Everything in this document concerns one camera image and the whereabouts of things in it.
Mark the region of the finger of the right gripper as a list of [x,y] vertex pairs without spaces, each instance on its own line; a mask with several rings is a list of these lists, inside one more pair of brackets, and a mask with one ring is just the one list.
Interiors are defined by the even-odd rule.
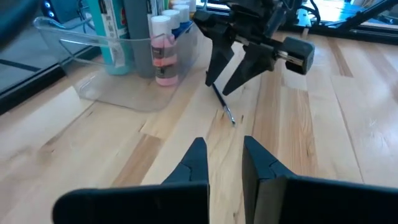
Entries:
[[225,96],[229,95],[250,79],[266,71],[273,71],[276,62],[274,48],[269,45],[244,45],[244,58],[232,74],[223,89]]
[[213,27],[200,26],[203,35],[212,41],[212,50],[205,84],[211,86],[227,66],[234,55],[231,48],[235,35],[226,24],[216,24]]

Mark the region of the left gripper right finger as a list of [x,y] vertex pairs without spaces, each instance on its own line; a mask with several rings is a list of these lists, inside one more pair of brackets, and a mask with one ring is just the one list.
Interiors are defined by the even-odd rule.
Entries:
[[294,174],[244,137],[246,224],[398,224],[398,189]]

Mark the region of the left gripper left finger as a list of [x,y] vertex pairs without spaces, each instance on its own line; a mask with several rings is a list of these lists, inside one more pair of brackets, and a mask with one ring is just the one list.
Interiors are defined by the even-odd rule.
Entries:
[[55,202],[54,224],[209,224],[207,146],[195,138],[172,173],[156,185],[76,189]]

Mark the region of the thin black paint brush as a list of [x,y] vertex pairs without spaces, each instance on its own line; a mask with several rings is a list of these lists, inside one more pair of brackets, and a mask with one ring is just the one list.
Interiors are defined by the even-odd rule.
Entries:
[[214,92],[215,92],[215,94],[217,96],[217,99],[220,102],[224,112],[227,114],[228,119],[231,121],[232,126],[235,127],[236,126],[236,121],[235,121],[235,119],[234,119],[234,117],[232,115],[232,112],[231,112],[229,106],[226,104],[224,98],[221,96],[221,93],[220,93],[219,89],[217,88],[215,83],[212,83],[211,87],[214,90]]

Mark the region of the small blue paint bottle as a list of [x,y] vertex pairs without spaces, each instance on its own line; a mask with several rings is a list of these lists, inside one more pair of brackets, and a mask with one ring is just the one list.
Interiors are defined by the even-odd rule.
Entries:
[[179,35],[181,34],[180,11],[175,10],[175,9],[167,9],[167,10],[162,11],[162,15],[170,17],[170,27],[172,30],[172,34],[175,36],[175,38],[178,38]]
[[176,4],[172,6],[172,9],[179,12],[179,27],[172,31],[173,35],[178,37],[184,30],[190,27],[190,8],[186,4]]

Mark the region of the small pink paint bottle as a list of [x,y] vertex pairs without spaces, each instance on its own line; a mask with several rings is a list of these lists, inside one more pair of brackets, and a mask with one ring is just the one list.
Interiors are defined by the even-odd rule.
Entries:
[[177,51],[175,37],[170,26],[171,18],[154,16],[150,21],[152,25],[150,46],[155,67],[155,80],[160,86],[174,85],[178,82]]

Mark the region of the clear plastic bin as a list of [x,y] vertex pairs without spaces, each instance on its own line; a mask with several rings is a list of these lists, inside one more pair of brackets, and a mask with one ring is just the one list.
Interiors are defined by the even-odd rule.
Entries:
[[131,39],[124,39],[131,56],[131,70],[125,75],[111,75],[105,69],[101,53],[103,36],[89,29],[90,19],[60,24],[48,17],[38,17],[34,26],[42,35],[58,64],[80,98],[152,112],[165,108],[194,72],[203,43],[195,24],[175,39],[178,82],[160,86],[154,78],[139,76],[134,62]]

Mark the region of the teal paint bottle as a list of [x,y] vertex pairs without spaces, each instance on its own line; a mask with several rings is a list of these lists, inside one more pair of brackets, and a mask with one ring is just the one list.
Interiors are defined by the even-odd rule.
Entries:
[[131,50],[124,39],[129,38],[123,0],[86,0],[95,32],[103,36],[101,53],[105,69],[111,75],[125,75],[131,70]]

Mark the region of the black computer tower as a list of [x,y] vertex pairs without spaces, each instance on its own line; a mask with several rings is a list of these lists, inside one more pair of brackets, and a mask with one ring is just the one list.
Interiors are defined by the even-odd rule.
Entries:
[[79,17],[86,6],[87,0],[41,0],[42,14],[62,24]]

